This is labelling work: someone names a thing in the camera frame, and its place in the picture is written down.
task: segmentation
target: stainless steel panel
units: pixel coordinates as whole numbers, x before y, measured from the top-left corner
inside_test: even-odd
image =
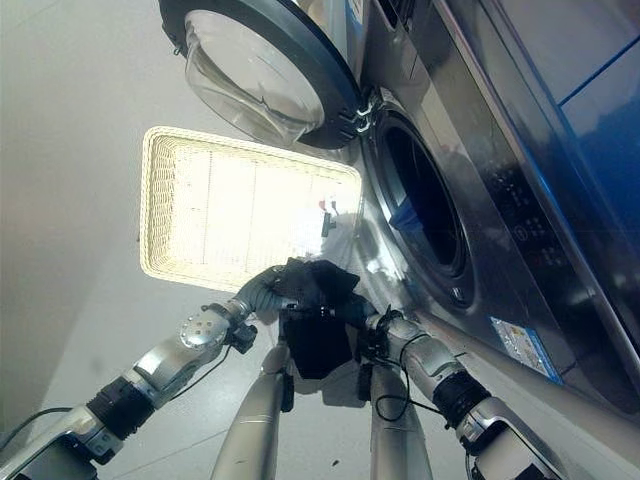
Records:
[[[428,311],[502,351],[489,316],[534,328],[567,384],[636,411],[637,353],[585,256],[598,240],[619,246],[602,234],[616,231],[615,219],[583,175],[562,112],[505,36],[504,15],[486,4],[496,6],[417,2],[408,33],[372,14],[368,49],[379,56],[366,57],[363,79],[393,92],[431,150],[469,241],[477,296],[471,308],[452,307],[430,295],[410,261],[405,286]],[[375,175],[372,183],[380,188]],[[379,216],[389,219],[384,205]]]
[[[488,2],[502,6],[558,103],[640,35],[640,8],[633,0]]]
[[[628,250],[599,252],[609,295],[640,344],[640,43],[585,86],[563,108]]]
[[[329,37],[360,79],[371,0],[292,0]]]

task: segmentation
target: washing machine door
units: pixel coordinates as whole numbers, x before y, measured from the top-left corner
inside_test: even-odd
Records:
[[[160,0],[160,10],[191,88],[254,139],[335,149],[357,135],[357,82],[294,1]]]

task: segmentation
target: washing machine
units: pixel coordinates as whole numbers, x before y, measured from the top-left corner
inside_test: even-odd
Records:
[[[522,84],[518,65],[498,44],[488,56],[473,48],[496,31],[483,3],[160,8],[187,81],[216,113],[260,142],[340,151],[362,166],[355,261],[379,308],[436,315],[637,421],[637,352],[496,94]]]

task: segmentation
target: laundry basket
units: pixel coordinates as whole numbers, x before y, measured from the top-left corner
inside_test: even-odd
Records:
[[[144,137],[140,263],[152,277],[237,291],[289,257],[346,267],[361,178],[346,165],[171,127]]]

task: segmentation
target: cable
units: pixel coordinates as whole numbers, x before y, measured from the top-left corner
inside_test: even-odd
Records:
[[[378,399],[376,400],[376,409],[378,410],[378,415],[383,419],[383,420],[387,420],[388,422],[391,421],[397,421],[397,420],[389,420],[387,418],[385,418],[379,411],[377,404],[378,402],[380,402],[380,400],[384,400],[386,398],[393,398],[394,400],[404,400],[405,402],[407,401],[406,397],[401,397],[400,395],[381,395],[380,397],[378,397]],[[433,407],[429,407],[428,405],[425,405],[424,403],[420,403],[420,402],[416,402],[413,399],[409,399],[409,403],[411,405],[415,405],[416,407],[420,407],[420,408],[424,408],[425,410],[429,410],[430,412],[433,413],[437,413],[438,415],[442,415],[442,412],[440,412],[440,410],[433,408]]]
[[[229,352],[231,351],[231,345],[229,345],[227,347],[227,351],[224,352],[224,355],[222,357],[222,360],[220,360],[218,363],[216,363],[213,367],[211,367],[209,370],[207,370],[207,372],[202,375],[198,380],[196,380],[195,382],[193,382],[191,385],[189,385],[188,387],[185,387],[182,391],[176,393],[171,400],[169,400],[170,402],[173,402],[176,398],[181,397],[182,395],[184,395],[185,393],[187,393],[189,390],[191,390],[193,387],[195,387],[198,383],[200,383],[204,377],[206,377],[207,375],[209,375],[211,372],[213,372],[216,368],[218,368],[220,365],[222,365],[224,363],[224,361],[227,359],[227,357],[229,356]]]
[[[407,373],[407,369],[404,368],[404,366],[401,363],[402,362],[402,356],[404,355],[404,352],[407,349],[407,347],[409,345],[411,345],[413,342],[415,342],[416,340],[418,340],[420,338],[423,338],[423,337],[428,337],[428,336],[429,336],[428,334],[423,333],[423,334],[420,334],[420,335],[417,335],[417,336],[413,337],[411,340],[408,340],[402,346],[402,349],[400,350],[400,357],[399,357],[400,362],[395,362],[395,361],[389,360],[389,359],[381,359],[381,358],[377,359],[380,362],[388,363],[390,365],[394,365],[396,367],[399,367],[402,370],[402,372],[404,373],[404,378],[405,378],[405,381],[406,381],[406,384],[407,384],[407,394],[404,397],[400,397],[398,395],[381,395],[380,397],[378,397],[376,399],[376,402],[375,402],[376,413],[383,420],[385,420],[387,422],[397,422],[406,413],[407,408],[409,407],[409,405],[415,405],[416,407],[424,408],[425,410],[429,410],[430,412],[437,413],[438,415],[442,415],[442,412],[440,412],[440,410],[428,407],[427,405],[424,405],[422,403],[416,402],[415,400],[413,400],[411,398],[411,382],[409,381],[409,373]],[[404,400],[404,405],[402,406],[402,410],[400,410],[400,413],[398,415],[396,415],[395,417],[393,417],[393,418],[386,417],[380,411],[380,401],[381,400],[385,400],[387,398],[393,398],[395,400]]]
[[[24,422],[18,425],[16,428],[11,430],[11,433],[9,433],[9,435],[4,440],[2,440],[2,442],[0,443],[0,452],[2,452],[5,448],[7,448],[7,445],[9,445],[11,440],[13,440],[16,437],[16,435],[18,435],[27,425],[29,425],[35,419],[40,418],[43,415],[48,415],[50,413],[61,413],[61,412],[66,413],[66,412],[70,412],[71,410],[73,409],[70,407],[54,407],[54,408],[47,408],[46,410],[42,410],[41,412],[38,412],[38,413],[34,413],[29,418],[27,418]]]

